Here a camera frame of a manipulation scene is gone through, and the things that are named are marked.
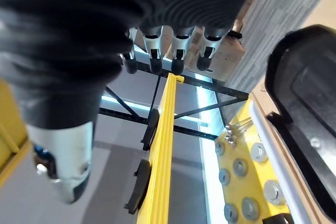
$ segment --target hex bolt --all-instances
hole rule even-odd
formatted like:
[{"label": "hex bolt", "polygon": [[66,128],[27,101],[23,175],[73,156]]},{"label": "hex bolt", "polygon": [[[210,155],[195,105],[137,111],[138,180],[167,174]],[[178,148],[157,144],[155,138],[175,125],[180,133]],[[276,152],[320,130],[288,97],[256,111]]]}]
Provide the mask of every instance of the hex bolt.
[{"label": "hex bolt", "polygon": [[258,202],[253,198],[245,197],[242,202],[242,212],[246,219],[257,220],[260,215]]},{"label": "hex bolt", "polygon": [[226,186],[230,182],[230,172],[228,169],[220,169],[219,170],[219,181],[222,185]]},{"label": "hex bolt", "polygon": [[224,144],[222,142],[217,142],[215,144],[215,152],[219,156],[223,155],[223,153],[224,153]]},{"label": "hex bolt", "polygon": [[273,205],[279,206],[285,204],[286,200],[279,182],[274,179],[270,179],[264,184],[264,197],[268,202]]},{"label": "hex bolt", "polygon": [[224,217],[228,223],[236,223],[238,219],[238,211],[235,205],[226,203],[224,206]]},{"label": "hex bolt", "polygon": [[254,143],[251,147],[251,157],[258,163],[264,163],[268,160],[265,148],[262,143]]},{"label": "hex bolt", "polygon": [[235,147],[236,146],[236,141],[234,140],[234,137],[233,136],[230,136],[230,135],[226,135],[224,136],[224,139],[225,141],[231,145],[232,147]]},{"label": "hex bolt", "polygon": [[233,172],[238,177],[244,177],[247,174],[247,163],[242,158],[236,158],[233,161]]}]

